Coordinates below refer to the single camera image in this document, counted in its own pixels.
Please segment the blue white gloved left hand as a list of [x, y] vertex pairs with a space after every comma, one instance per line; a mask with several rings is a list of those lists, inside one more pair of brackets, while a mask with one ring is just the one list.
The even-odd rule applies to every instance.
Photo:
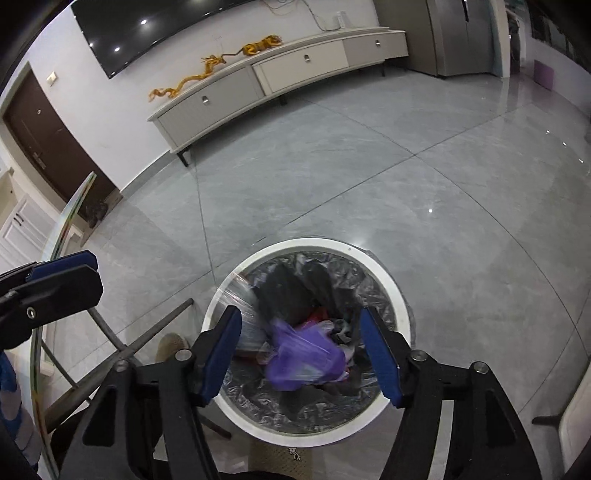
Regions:
[[11, 440], [34, 471], [41, 456], [41, 438], [29, 412], [23, 407], [20, 386], [8, 356], [1, 361], [1, 420]]

